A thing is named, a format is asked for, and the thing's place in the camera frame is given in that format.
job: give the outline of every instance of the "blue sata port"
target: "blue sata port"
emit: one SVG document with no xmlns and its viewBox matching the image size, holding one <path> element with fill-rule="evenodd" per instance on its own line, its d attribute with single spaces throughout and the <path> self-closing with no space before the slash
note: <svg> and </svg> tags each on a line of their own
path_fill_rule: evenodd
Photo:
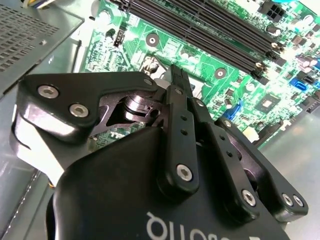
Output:
<svg viewBox="0 0 320 240">
<path fill-rule="evenodd" d="M 305 92 L 308 89 L 307 85 L 305 85 L 302 81 L 299 81 L 297 78 L 292 79 L 289 84 L 301 90 L 302 92 Z"/>
<path fill-rule="evenodd" d="M 243 106 L 244 102 L 240 99 L 238 104 L 235 107 L 226 110 L 223 116 L 232 121 L 233 119 L 235 119 L 236 114 L 242 110 Z"/>
</svg>

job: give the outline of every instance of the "chip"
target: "chip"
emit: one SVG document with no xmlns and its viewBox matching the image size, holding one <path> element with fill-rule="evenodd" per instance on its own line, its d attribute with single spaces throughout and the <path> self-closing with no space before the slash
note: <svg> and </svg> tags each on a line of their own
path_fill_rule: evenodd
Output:
<svg viewBox="0 0 320 240">
<path fill-rule="evenodd" d="M 235 91 L 233 91 L 232 89 L 229 88 L 229 89 L 226 91 L 225 94 L 228 95 L 228 96 L 232 96 L 232 95 L 234 94 L 234 92 L 235 92 Z"/>
<path fill-rule="evenodd" d="M 266 94 L 254 108 L 268 114 L 280 101 L 280 98 Z"/>
<path fill-rule="evenodd" d="M 316 24 L 313 29 L 312 29 L 314 32 L 318 32 L 320 30 L 320 25 L 319 24 Z"/>
</svg>

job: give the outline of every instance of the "black connector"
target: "black connector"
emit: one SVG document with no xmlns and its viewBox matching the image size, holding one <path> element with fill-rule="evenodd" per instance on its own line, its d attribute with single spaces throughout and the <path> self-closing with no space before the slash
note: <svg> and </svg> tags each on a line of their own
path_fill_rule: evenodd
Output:
<svg viewBox="0 0 320 240">
<path fill-rule="evenodd" d="M 284 124 L 284 121 L 280 119 L 278 123 L 275 125 L 268 125 L 264 129 L 262 129 L 258 135 L 259 140 L 254 141 L 252 144 L 257 148 L 260 147 L 268 138 L 270 138 L 273 134 L 276 133 Z"/>
<path fill-rule="evenodd" d="M 280 5 L 275 4 L 273 1 L 265 1 L 258 11 L 267 15 L 268 19 L 275 23 L 278 23 L 286 13 Z"/>
<path fill-rule="evenodd" d="M 296 75 L 296 78 L 305 84 L 313 85 L 316 82 L 316 80 L 313 77 L 309 76 L 308 74 L 304 73 L 303 71 L 300 71 Z"/>
<path fill-rule="evenodd" d="M 318 107 L 320 107 L 320 101 L 315 99 L 312 96 L 308 96 L 300 105 L 303 111 L 307 112 L 308 114 L 313 113 Z"/>
</svg>

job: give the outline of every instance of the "gray metal surface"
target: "gray metal surface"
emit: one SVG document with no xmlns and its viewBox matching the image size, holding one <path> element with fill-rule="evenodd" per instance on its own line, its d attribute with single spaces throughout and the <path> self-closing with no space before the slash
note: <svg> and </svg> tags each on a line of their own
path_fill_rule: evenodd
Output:
<svg viewBox="0 0 320 240">
<path fill-rule="evenodd" d="M 276 136 L 262 153 L 304 197 L 307 216 L 288 224 L 291 240 L 320 240 L 320 109 Z"/>
<path fill-rule="evenodd" d="M 0 238 L 35 173 L 35 169 L 18 159 L 9 146 L 16 92 L 13 89 L 0 100 Z"/>
<path fill-rule="evenodd" d="M 45 240 L 46 209 L 53 192 L 48 185 L 48 178 L 40 174 L 31 185 L 2 240 Z"/>
<path fill-rule="evenodd" d="M 20 1 L 0 5 L 0 97 L 43 60 L 83 22 L 56 6 L 46 10 L 20 8 Z"/>
<path fill-rule="evenodd" d="M 48 55 L 31 73 L 72 72 L 77 49 L 78 42 L 68 38 L 57 47 L 56 50 Z M 33 167 L 18 159 L 9 146 L 9 132 L 16 101 L 16 93 L 17 90 L 14 88 L 0 99 L 0 239 L 14 216 L 17 219 L 20 219 L 19 223 L 23 220 L 28 221 L 20 214 L 15 215 L 15 212 L 23 199 L 26 188 L 35 172 Z M 48 180 L 47 177 L 45 177 L 44 184 L 47 185 L 47 183 Z M 38 206 L 39 201 L 32 201 L 32 203 L 34 206 Z"/>
</svg>

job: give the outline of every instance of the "mounting hole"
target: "mounting hole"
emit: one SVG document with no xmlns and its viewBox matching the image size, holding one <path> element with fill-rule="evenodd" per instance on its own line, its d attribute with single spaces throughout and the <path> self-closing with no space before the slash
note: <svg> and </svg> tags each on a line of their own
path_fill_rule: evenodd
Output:
<svg viewBox="0 0 320 240">
<path fill-rule="evenodd" d="M 188 132 L 186 131 L 186 130 L 184 130 L 184 129 L 181 129 L 181 131 L 180 131 L 183 135 L 185 135 L 185 136 L 187 136 L 188 135 Z"/>
<path fill-rule="evenodd" d="M 46 45 L 47 44 L 47 41 L 46 40 L 42 40 L 41 42 L 39 42 L 39 45 L 41 45 L 41 46 L 44 46 L 44 45 Z"/>
<path fill-rule="evenodd" d="M 156 118 L 160 115 L 160 111 L 158 109 L 154 109 L 150 112 L 150 117 L 151 118 Z"/>
</svg>

